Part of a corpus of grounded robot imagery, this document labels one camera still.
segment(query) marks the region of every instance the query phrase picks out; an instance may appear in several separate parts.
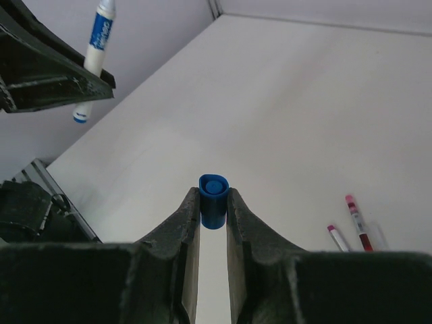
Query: red marker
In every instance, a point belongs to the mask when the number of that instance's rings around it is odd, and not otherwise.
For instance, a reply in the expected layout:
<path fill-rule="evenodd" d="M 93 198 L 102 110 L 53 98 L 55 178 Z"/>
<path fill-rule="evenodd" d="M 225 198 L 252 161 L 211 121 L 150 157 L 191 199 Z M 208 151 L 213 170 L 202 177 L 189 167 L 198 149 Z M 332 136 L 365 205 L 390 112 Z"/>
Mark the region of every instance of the red marker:
<path fill-rule="evenodd" d="M 356 226 L 358 237 L 362 242 L 364 250 L 368 252 L 373 251 L 371 241 L 369 241 L 369 238 L 366 233 L 365 225 L 363 225 L 360 213 L 358 212 L 356 204 L 354 203 L 354 197 L 349 194 L 345 196 L 345 201 L 346 204 L 348 205 L 348 208 L 350 209 L 352 220 L 354 221 L 354 225 Z"/>

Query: white table surface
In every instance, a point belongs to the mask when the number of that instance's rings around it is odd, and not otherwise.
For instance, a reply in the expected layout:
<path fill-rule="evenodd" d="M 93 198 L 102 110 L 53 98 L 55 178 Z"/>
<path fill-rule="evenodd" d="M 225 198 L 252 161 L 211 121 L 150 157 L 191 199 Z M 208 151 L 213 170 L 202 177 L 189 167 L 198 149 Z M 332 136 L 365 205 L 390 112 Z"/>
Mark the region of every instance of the white table surface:
<path fill-rule="evenodd" d="M 133 242 L 204 173 L 308 250 L 432 253 L 432 39 L 223 16 L 49 168 L 104 242 Z M 196 322 L 229 323 L 225 228 L 202 229 Z"/>

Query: white marker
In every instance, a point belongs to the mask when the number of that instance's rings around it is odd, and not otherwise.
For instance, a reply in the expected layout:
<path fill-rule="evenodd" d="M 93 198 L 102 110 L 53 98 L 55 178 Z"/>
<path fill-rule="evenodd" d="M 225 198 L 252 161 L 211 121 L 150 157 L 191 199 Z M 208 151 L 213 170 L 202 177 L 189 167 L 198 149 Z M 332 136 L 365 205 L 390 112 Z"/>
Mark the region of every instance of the white marker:
<path fill-rule="evenodd" d="M 329 230 L 331 238 L 333 238 L 333 241 L 335 241 L 337 247 L 339 248 L 339 251 L 350 252 L 350 248 L 348 247 L 344 238 L 336 229 L 336 227 L 334 227 L 333 225 L 329 225 L 327 226 L 327 229 Z"/>
<path fill-rule="evenodd" d="M 105 59 L 105 47 L 115 18 L 115 0 L 101 0 L 96 9 L 93 31 L 87 47 L 84 68 L 96 76 L 101 76 L 102 64 Z M 74 110 L 74 120 L 85 123 L 90 117 L 93 102 L 78 103 Z"/>

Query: blue marker cap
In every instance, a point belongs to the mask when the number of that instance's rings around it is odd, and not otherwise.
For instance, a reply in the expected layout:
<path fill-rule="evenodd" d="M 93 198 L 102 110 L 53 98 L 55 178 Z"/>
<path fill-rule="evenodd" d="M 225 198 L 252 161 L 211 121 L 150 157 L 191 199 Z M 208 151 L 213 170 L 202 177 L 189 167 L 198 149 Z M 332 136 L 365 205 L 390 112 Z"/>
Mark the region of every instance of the blue marker cap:
<path fill-rule="evenodd" d="M 201 223 L 210 230 L 217 230 L 225 224 L 229 189 L 228 181 L 220 175 L 200 177 Z"/>

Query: marker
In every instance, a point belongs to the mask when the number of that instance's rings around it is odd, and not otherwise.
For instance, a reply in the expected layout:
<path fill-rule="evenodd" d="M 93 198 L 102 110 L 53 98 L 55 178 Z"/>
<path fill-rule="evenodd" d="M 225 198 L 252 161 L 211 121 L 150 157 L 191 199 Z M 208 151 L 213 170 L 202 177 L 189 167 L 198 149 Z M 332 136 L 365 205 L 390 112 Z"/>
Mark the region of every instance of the marker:
<path fill-rule="evenodd" d="M 345 242 L 343 236 L 339 233 L 339 231 L 334 227 L 334 225 L 328 225 L 327 229 L 329 230 L 331 238 L 335 241 L 339 251 L 341 252 L 350 252 L 350 248 Z"/>
<path fill-rule="evenodd" d="M 100 77 L 102 64 L 105 59 L 105 49 L 109 39 L 109 33 L 115 18 L 115 0 L 101 0 L 96 9 L 93 31 L 87 46 L 84 68 Z M 78 103 L 74 110 L 74 120 L 84 124 L 90 118 L 93 102 Z"/>
<path fill-rule="evenodd" d="M 346 204 L 348 205 L 348 208 L 350 209 L 352 220 L 354 221 L 354 225 L 356 226 L 358 237 L 362 242 L 364 250 L 368 252 L 372 252 L 373 248 L 371 245 L 371 241 L 369 241 L 369 237 L 367 236 L 366 233 L 366 227 L 363 224 L 360 213 L 358 212 L 357 206 L 354 203 L 354 197 L 349 194 L 345 196 L 345 201 Z"/>

